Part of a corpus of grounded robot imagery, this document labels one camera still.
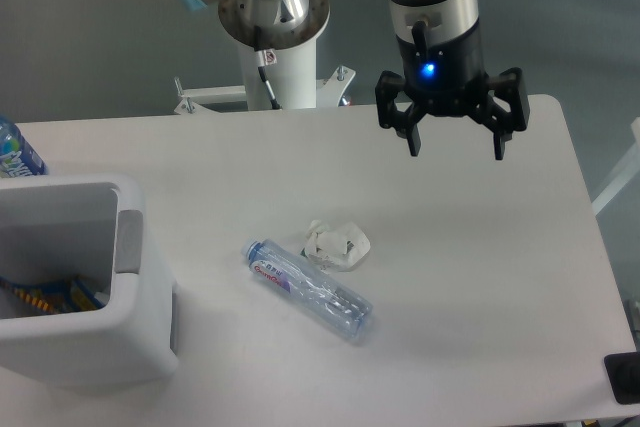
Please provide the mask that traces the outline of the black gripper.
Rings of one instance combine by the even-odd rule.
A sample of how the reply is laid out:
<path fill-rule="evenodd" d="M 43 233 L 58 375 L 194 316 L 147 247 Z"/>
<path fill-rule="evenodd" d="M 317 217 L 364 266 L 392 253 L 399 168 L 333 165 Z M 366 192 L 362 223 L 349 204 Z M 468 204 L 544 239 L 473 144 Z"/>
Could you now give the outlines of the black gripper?
<path fill-rule="evenodd" d="M 503 160 L 506 143 L 515 132 L 527 129 L 530 105 L 523 70 L 507 69 L 489 76 L 484 68 L 480 24 L 444 43 L 433 41 L 430 27 L 416 21 L 411 40 L 398 41 L 404 74 L 383 71 L 375 86 L 379 126 L 394 129 L 406 140 L 411 156 L 418 156 L 421 138 L 418 120 L 434 117 L 469 117 L 492 132 L 496 160 Z M 401 111 L 400 93 L 411 101 Z"/>

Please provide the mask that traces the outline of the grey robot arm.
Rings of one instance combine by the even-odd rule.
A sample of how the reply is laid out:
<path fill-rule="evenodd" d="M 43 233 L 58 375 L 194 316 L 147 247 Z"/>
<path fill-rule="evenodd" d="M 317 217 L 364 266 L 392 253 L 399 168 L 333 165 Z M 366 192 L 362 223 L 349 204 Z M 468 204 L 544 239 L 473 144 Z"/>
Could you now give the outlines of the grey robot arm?
<path fill-rule="evenodd" d="M 330 16 L 328 0 L 186 0 L 215 5 L 243 61 L 252 110 L 316 108 L 316 61 L 302 59 Z M 388 0 L 401 73 L 383 72 L 375 87 L 378 122 L 417 155 L 426 116 L 467 117 L 487 128 L 502 159 L 506 143 L 526 130 L 530 107 L 523 73 L 489 75 L 483 63 L 478 0 Z"/>

